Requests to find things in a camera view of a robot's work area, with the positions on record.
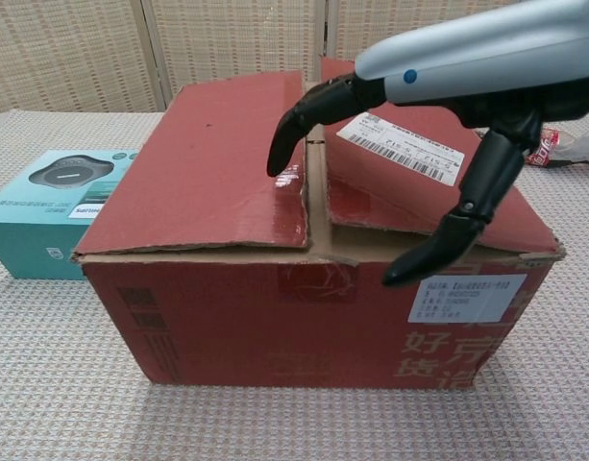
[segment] gray robotic arm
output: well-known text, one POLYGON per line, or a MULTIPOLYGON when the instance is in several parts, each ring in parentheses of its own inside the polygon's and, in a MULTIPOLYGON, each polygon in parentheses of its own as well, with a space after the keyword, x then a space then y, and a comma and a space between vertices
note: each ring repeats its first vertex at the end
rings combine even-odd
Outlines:
POLYGON ((539 145, 545 122, 589 112, 589 0, 530 0, 383 40, 353 74, 312 88, 280 120, 267 173, 296 144, 384 103, 450 109, 466 128, 488 128, 460 200, 420 247, 397 258, 383 284, 400 286, 450 266, 476 243, 539 145))

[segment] barcode sticker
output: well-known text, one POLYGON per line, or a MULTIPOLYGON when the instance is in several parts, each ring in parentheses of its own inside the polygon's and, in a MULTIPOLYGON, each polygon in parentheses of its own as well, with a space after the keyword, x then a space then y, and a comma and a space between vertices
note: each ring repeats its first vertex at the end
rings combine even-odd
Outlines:
POLYGON ((526 274, 430 277, 420 283, 409 322, 500 322, 526 278, 526 274))
POLYGON ((453 186, 465 155, 364 112, 338 136, 428 178, 453 186))

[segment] blue dot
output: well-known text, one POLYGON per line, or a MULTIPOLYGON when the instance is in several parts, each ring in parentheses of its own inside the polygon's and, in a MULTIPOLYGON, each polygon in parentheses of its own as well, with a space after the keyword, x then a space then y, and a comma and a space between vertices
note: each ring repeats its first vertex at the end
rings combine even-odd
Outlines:
POLYGON ((405 80, 406 84, 413 84, 417 78, 418 78, 418 72, 416 72, 413 69, 409 69, 403 75, 403 80, 405 80))

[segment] woven folding screen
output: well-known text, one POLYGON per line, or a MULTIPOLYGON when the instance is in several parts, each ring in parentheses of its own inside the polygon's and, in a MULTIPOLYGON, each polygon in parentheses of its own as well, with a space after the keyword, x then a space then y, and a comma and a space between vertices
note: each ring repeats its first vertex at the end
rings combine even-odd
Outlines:
POLYGON ((185 84, 258 71, 303 69, 312 78, 323 52, 324 0, 143 3, 173 94, 185 84))
POLYGON ((514 0, 329 0, 327 50, 352 60, 388 36, 515 3, 514 0))
POLYGON ((0 0, 0 111, 12 108, 156 110, 132 3, 0 0))

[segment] open box flap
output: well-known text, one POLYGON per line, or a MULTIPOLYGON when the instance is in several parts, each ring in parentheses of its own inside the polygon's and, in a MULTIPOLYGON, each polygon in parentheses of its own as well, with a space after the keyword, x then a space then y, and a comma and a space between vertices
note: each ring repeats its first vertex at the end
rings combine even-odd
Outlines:
POLYGON ((307 244, 304 143, 266 175, 273 132, 303 94, 300 72, 187 85, 76 249, 76 256, 307 244))
MULTIPOLYGON (((322 81, 354 70, 348 61, 322 60, 322 81)), ((464 154, 454 185, 358 147, 337 135, 352 119, 324 130, 328 209, 335 224, 432 233, 459 198, 458 183, 479 145, 479 137, 441 108, 397 108, 384 104, 370 113, 464 154)), ((518 253, 555 253, 552 231, 513 186, 497 209, 480 245, 518 253)))

